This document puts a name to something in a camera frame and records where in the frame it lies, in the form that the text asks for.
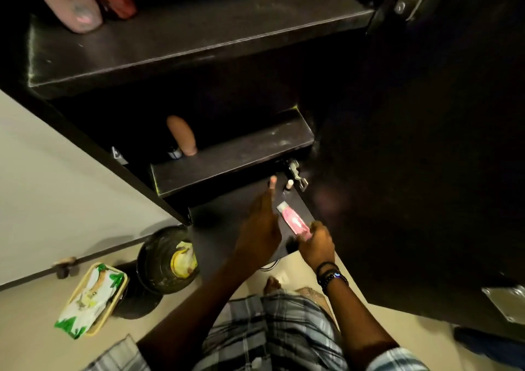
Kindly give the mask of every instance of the tiled floor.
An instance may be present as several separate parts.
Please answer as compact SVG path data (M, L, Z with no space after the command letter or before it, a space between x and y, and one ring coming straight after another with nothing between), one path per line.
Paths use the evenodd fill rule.
M112 265L130 261L136 258L139 248L140 245L126 248L96 261ZM363 300L344 265L339 259L337 263L349 279L351 288ZM81 265L76 277L57 280L55 276L49 275L0 292L0 358L3 369L80 370L126 334L131 334L136 340L140 339L201 284L197 278L184 290L165 296L152 313L141 319L111 317L95 337L73 341L66 334L54 329L53 323L90 264ZM261 293L269 275L279 279L286 289L295 290L308 286L317 288L315 275L301 256L295 253L282 259L270 272L255 273L237 290L234 297ZM412 350L433 371L512 370L458 348L447 323L379 306L369 305L369 309L401 345Z

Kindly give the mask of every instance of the forearm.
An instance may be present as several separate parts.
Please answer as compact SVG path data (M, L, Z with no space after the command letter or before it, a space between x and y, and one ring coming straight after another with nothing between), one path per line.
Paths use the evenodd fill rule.
M326 293L341 330L343 350L355 367L363 370L378 355L398 346L343 280L330 281Z
M242 262L228 261L144 336L138 347L150 368L157 371L177 364L178 369L190 369L213 322L249 275Z

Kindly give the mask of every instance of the hand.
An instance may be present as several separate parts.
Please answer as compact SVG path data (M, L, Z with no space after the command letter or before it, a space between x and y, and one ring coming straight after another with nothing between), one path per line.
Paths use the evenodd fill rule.
M336 247L333 244L330 232L321 222L317 220L312 222L310 232L312 238L309 240L306 240L302 235L298 235L297 240L302 258L316 272L321 263L336 261Z
M250 215L240 228L233 261L246 265L248 276L268 263L281 242L277 220L272 212L273 190L259 195L250 207Z

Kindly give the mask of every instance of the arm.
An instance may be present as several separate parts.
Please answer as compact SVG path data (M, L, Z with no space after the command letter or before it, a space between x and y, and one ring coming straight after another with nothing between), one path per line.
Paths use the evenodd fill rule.
M299 251L315 272L321 263L335 262L336 252L330 232L321 222L313 222L310 231L310 240L298 237ZM320 274L332 268L325 265ZM331 280L326 292L341 329L343 351L358 369L365 369L378 355L398 347L343 280Z
M253 202L232 257L137 343L153 371L173 364L180 370L190 369L199 359L202 342L226 302L279 246L277 218L272 212L272 191L268 190Z

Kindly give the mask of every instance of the white wall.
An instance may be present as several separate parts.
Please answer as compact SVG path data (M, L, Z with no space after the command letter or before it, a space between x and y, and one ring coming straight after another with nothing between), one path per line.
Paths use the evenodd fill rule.
M179 224L0 91L0 284Z

